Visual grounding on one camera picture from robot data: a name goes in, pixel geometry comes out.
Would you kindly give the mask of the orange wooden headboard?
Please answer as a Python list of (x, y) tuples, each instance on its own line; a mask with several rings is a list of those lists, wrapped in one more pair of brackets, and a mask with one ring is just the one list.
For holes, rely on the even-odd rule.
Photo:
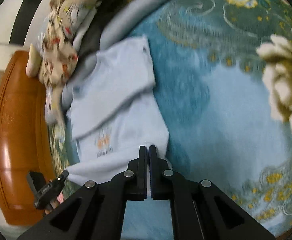
[(29, 53), (16, 51), (0, 83), (0, 209), (7, 224), (29, 226), (42, 218), (27, 182), (29, 171), (55, 178), (44, 119), (45, 86), (25, 74)]

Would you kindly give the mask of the teal floral bed blanket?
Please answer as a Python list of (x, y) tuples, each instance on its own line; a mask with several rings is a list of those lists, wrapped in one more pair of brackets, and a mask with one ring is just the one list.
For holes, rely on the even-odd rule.
[[(288, 1), (167, 0), (115, 44), (138, 36), (149, 42), (153, 93), (169, 132), (162, 159), (188, 180), (210, 180), (275, 237), (289, 232)], [(79, 162), (69, 118), (52, 131), (51, 150), (73, 156), (67, 170)]]

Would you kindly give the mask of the light blue shirt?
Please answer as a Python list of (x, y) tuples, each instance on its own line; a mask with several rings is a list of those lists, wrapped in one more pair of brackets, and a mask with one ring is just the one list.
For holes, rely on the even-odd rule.
[(155, 146), (165, 158), (169, 132), (155, 85), (147, 37), (130, 37), (97, 52), (94, 70), (73, 88), (67, 113), (79, 157), (67, 167), (70, 181), (110, 181), (138, 158), (140, 146)]

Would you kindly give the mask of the car print beige garment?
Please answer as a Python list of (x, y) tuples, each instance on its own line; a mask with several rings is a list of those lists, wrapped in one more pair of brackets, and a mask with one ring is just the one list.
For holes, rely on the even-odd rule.
[(45, 33), (38, 38), (42, 63), (38, 78), (47, 87), (66, 83), (79, 60), (83, 36), (102, 0), (95, 4), (72, 0), (51, 0)]

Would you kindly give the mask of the beige fuzzy sweater yellow letters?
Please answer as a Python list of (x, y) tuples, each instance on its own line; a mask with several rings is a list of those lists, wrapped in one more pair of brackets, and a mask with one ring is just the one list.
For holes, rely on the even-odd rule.
[(30, 45), (27, 77), (37, 77), (46, 87), (45, 120), (64, 126), (61, 97), (76, 68), (83, 36), (102, 0), (50, 0), (47, 28)]

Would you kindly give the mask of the dark grey garment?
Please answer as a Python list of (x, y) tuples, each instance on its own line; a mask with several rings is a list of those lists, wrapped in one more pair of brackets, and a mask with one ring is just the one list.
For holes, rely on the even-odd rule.
[(100, 38), (106, 25), (127, 3), (127, 0), (102, 0), (101, 5), (83, 36), (79, 49), (79, 58), (84, 58), (100, 48)]

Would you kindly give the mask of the white black wardrobe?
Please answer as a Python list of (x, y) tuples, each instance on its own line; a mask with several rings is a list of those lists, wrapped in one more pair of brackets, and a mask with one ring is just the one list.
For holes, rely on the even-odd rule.
[(0, 54), (28, 50), (43, 29), (50, 0), (4, 0), (0, 5)]

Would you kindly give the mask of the blue floral duvet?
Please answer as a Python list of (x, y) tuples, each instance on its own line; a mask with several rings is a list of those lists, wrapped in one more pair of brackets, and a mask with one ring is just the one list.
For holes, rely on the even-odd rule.
[[(116, 13), (102, 31), (99, 50), (106, 49), (120, 41), (144, 16), (158, 8), (165, 1), (167, 0), (127, 0), (127, 4)], [(90, 53), (84, 58), (79, 58), (73, 75), (63, 88), (61, 97), (63, 112), (67, 111), (71, 105), (73, 87), (85, 79), (93, 70), (92, 66), (85, 67), (84, 62), (88, 59), (95, 60), (96, 52)]]

